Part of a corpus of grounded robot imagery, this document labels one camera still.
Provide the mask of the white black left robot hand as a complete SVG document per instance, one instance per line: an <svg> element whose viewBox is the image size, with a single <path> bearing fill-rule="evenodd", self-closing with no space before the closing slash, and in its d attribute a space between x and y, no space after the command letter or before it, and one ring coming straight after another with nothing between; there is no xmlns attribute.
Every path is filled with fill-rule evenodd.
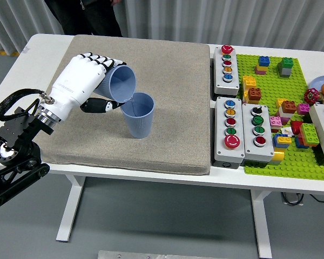
<svg viewBox="0 0 324 259"><path fill-rule="evenodd" d="M56 117L56 122L65 121L74 107L90 97L110 69L124 64L91 52L76 55L52 85L49 97L53 103L42 103L41 107Z"/></svg>

